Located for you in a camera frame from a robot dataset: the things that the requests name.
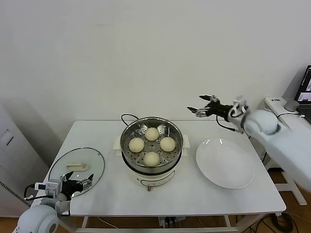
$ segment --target glass lid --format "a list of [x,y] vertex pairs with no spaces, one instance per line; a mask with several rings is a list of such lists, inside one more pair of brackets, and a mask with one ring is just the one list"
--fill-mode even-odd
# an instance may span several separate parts
[[104,157],[99,151],[93,148],[76,148],[56,161],[49,173],[49,180],[59,180],[60,176],[66,175],[71,171],[73,171],[73,175],[70,177],[70,180],[80,181],[94,174],[93,185],[83,192],[75,192],[72,195],[75,197],[87,192],[97,184],[103,175],[104,167]]

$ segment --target laptop screen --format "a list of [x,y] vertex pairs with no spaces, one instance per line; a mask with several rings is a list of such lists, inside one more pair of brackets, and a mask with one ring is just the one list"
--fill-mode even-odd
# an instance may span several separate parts
[[295,100],[300,104],[311,104],[311,66],[307,67]]

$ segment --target white table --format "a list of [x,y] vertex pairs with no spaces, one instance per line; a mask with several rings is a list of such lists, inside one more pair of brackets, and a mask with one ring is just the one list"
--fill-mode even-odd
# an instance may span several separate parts
[[[76,121],[55,161],[66,152],[91,147],[102,153],[105,170],[99,182],[71,201],[72,216],[225,216],[228,228],[213,232],[240,232],[266,213],[279,213],[286,206],[269,174],[246,135],[219,127],[215,121],[175,121],[187,134],[191,148],[183,156],[169,183],[147,192],[133,182],[122,157],[113,151],[115,138],[125,128],[121,121]],[[225,138],[249,153],[255,165],[253,181],[245,188],[229,190],[218,187],[203,176],[195,153],[199,144],[209,138]],[[237,227],[231,227],[227,215],[249,215]],[[74,232],[68,225],[65,227]],[[129,229],[77,229],[75,232],[128,232]],[[145,229],[144,232],[207,232],[201,229]]]
[[[272,110],[272,112],[278,116],[283,113],[292,113],[287,111],[284,108],[284,105],[287,103],[287,101],[284,98],[280,97],[266,97],[265,98],[266,105]],[[281,115],[278,118],[282,121],[285,125],[287,125],[289,128],[293,130],[304,130],[305,128],[311,128],[311,125],[304,119],[299,117],[299,115]],[[270,159],[266,163],[266,169],[268,170],[275,162]],[[300,190],[298,189],[297,185],[295,184],[294,180],[287,175],[286,172],[282,172],[282,175],[286,181],[286,183],[276,183],[276,188],[278,191],[290,191],[295,196],[297,202],[299,205],[307,205],[307,201],[301,194]]]

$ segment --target white plate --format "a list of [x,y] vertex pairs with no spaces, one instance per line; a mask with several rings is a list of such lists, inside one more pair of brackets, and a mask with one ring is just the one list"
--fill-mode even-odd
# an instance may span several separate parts
[[249,155],[226,139],[214,138],[202,142],[196,151],[196,162],[210,181],[223,188],[246,187],[255,175]]

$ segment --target robotic arm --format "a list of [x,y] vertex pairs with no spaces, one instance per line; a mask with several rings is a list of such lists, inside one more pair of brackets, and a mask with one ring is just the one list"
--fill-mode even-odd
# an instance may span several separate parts
[[35,190],[45,190],[45,196],[30,196],[25,200],[42,198],[39,205],[26,210],[19,218],[13,233],[55,233],[59,217],[70,213],[70,201],[73,193],[82,192],[92,186],[93,176],[77,181],[70,180],[73,171],[61,176],[59,180],[36,183]]
[[308,145],[311,131],[293,131],[265,110],[250,112],[246,100],[240,97],[233,105],[222,105],[215,96],[200,96],[209,101],[201,109],[188,107],[197,117],[216,115],[233,123],[236,132],[246,132],[257,139],[271,158],[276,161],[302,187],[311,190],[311,150]]

